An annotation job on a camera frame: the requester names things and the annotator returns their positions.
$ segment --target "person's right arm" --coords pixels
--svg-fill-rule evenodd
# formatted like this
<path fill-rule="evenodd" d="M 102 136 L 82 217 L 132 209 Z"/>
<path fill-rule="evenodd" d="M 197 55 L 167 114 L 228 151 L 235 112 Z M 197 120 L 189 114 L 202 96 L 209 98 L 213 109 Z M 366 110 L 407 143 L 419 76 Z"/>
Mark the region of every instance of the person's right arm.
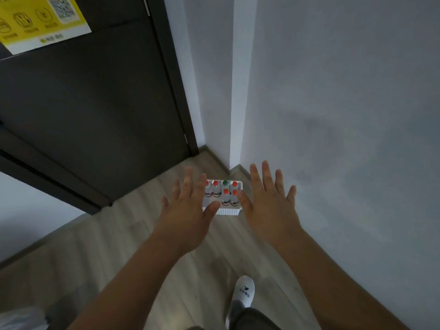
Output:
<path fill-rule="evenodd" d="M 253 203 L 239 192 L 246 220 L 295 274 L 323 330 L 405 329 L 399 319 L 350 278 L 301 228 L 295 211 L 296 187 L 285 196 L 281 170 L 275 183 L 267 161 L 263 182 L 250 166 Z"/>

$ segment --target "finger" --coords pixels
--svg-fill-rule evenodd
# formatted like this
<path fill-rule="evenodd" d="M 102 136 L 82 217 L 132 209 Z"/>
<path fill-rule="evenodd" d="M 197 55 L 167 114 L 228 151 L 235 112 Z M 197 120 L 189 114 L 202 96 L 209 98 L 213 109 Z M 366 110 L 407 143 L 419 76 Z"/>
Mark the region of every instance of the finger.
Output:
<path fill-rule="evenodd" d="M 260 175 L 256 169 L 256 165 L 252 163 L 250 165 L 250 181 L 252 184 L 252 191 L 258 193 L 264 190 L 263 184 L 261 183 Z"/>
<path fill-rule="evenodd" d="M 209 223 L 211 223 L 212 218 L 216 215 L 219 208 L 220 208 L 220 203 L 218 201 L 213 201 L 205 208 L 203 212 L 203 220 L 206 220 Z"/>
<path fill-rule="evenodd" d="M 287 194 L 287 201 L 295 206 L 295 196 L 297 195 L 297 187 L 292 185 L 290 187 L 289 193 Z"/>
<path fill-rule="evenodd" d="M 264 185 L 264 189 L 266 191 L 275 191 L 275 184 L 274 181 L 272 179 L 272 173 L 271 170 L 269 168 L 269 162 L 267 161 L 263 161 L 263 163 L 261 164 L 261 168 L 263 170 L 263 185 Z"/>
<path fill-rule="evenodd" d="M 192 167 L 185 168 L 185 179 L 180 198 L 189 198 L 192 194 Z"/>
<path fill-rule="evenodd" d="M 173 184 L 173 193 L 171 195 L 171 200 L 177 200 L 180 197 L 180 181 L 176 179 Z"/>
<path fill-rule="evenodd" d="M 169 205 L 169 203 L 168 203 L 167 197 L 163 196 L 162 197 L 162 212 L 168 208 L 168 205 Z"/>
<path fill-rule="evenodd" d="M 281 172 L 281 169 L 275 171 L 275 188 L 283 197 L 286 196 L 286 192 L 284 191 L 283 173 Z"/>
<path fill-rule="evenodd" d="M 245 212 L 245 217 L 249 218 L 253 211 L 252 202 L 243 191 L 239 191 L 237 193 L 237 198 L 240 202 L 240 205 L 243 207 L 243 211 Z"/>
<path fill-rule="evenodd" d="M 206 174 L 202 174 L 197 182 L 197 186 L 195 187 L 192 198 L 202 202 L 203 197 L 205 196 L 205 188 L 206 188 Z"/>

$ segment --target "qr code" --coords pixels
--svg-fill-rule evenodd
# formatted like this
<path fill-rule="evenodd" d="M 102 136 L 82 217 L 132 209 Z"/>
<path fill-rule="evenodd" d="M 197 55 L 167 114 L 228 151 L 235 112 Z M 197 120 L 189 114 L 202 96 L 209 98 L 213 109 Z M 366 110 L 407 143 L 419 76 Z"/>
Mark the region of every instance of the qr code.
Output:
<path fill-rule="evenodd" d="M 48 0 L 61 23 L 78 21 L 80 18 L 69 0 Z"/>

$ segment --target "leg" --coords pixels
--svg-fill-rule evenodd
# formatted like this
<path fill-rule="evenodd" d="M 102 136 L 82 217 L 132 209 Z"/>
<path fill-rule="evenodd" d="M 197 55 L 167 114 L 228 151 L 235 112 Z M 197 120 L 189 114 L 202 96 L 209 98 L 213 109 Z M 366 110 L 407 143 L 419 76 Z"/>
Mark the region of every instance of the leg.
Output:
<path fill-rule="evenodd" d="M 226 327 L 229 330 L 280 330 L 268 317 L 250 308 L 254 294 L 253 280 L 245 275 L 240 277 L 235 284 Z"/>

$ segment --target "person's left hand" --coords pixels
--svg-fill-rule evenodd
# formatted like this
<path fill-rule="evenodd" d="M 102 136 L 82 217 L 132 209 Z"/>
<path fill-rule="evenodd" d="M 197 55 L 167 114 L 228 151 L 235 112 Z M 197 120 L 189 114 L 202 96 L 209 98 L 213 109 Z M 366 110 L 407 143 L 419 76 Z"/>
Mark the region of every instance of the person's left hand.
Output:
<path fill-rule="evenodd" d="M 193 190 L 192 168 L 185 169 L 182 190 L 177 179 L 173 185 L 171 201 L 162 198 L 162 212 L 156 223 L 153 235 L 166 239 L 176 248 L 179 256 L 194 250 L 205 239 L 212 218 L 220 208 L 218 201 L 212 202 L 203 212 L 206 174 L 202 174 Z"/>

